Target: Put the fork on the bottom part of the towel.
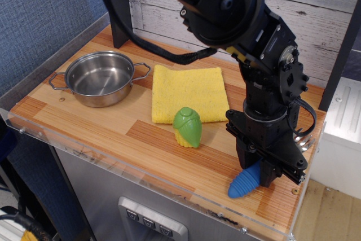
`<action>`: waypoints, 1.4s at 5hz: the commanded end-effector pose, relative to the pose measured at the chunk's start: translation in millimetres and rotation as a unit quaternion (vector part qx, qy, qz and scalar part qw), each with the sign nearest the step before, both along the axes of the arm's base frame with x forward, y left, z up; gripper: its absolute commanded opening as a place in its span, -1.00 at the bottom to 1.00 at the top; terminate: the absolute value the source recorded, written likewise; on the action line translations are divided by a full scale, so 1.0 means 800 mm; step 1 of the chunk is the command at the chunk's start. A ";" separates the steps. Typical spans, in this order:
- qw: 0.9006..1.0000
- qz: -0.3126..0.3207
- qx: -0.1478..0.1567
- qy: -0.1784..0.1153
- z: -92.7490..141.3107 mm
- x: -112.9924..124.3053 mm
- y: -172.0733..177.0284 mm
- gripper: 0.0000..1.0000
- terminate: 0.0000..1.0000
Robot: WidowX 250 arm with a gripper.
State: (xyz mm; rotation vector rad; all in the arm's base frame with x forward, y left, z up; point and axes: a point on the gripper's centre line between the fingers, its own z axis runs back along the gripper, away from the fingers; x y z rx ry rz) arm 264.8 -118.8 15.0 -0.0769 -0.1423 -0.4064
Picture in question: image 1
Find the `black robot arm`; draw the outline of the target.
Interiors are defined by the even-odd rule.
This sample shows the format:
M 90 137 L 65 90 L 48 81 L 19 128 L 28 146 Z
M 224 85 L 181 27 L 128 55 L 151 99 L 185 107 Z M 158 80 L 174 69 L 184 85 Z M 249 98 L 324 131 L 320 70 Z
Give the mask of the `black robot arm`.
M 237 60 L 246 84 L 243 110 L 228 110 L 227 130 L 236 137 L 243 169 L 258 164 L 260 184 L 280 176 L 294 183 L 308 166 L 296 146 L 301 99 L 308 76 L 298 61 L 295 35 L 265 0 L 178 0 L 188 30 L 202 43 Z

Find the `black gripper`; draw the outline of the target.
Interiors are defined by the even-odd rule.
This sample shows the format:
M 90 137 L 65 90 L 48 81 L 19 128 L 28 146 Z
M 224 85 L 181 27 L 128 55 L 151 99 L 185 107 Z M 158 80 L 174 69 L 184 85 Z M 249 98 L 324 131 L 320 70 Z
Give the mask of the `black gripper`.
M 275 160 L 263 159 L 253 142 L 265 149 L 281 136 L 293 132 L 288 124 L 287 110 L 264 115 L 245 105 L 243 111 L 228 110 L 226 117 L 226 130 L 236 137 L 236 150 L 241 168 L 247 169 L 261 161 L 260 185 L 269 187 L 276 178 L 282 176 L 282 167 Z M 246 136 L 251 141 L 239 138 L 241 136 Z

